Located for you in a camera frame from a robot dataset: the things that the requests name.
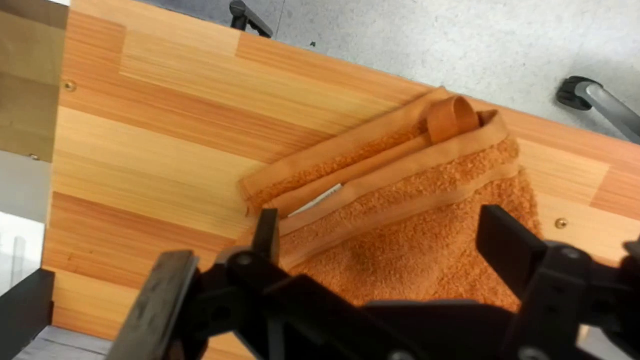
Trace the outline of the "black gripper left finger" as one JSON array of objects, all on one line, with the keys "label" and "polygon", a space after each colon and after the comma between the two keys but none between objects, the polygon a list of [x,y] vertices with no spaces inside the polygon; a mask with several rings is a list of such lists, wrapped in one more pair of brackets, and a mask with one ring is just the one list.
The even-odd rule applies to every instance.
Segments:
[{"label": "black gripper left finger", "polygon": [[258,217],[258,224],[252,239],[252,250],[267,261],[279,259],[279,211],[264,208]]}]

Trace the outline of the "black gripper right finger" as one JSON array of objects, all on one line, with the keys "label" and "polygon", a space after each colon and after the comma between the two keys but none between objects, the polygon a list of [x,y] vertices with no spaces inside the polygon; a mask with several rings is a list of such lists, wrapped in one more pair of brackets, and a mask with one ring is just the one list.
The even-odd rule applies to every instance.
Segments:
[{"label": "black gripper right finger", "polygon": [[527,295],[548,246],[505,208],[491,204],[481,211],[476,250],[515,295]]}]

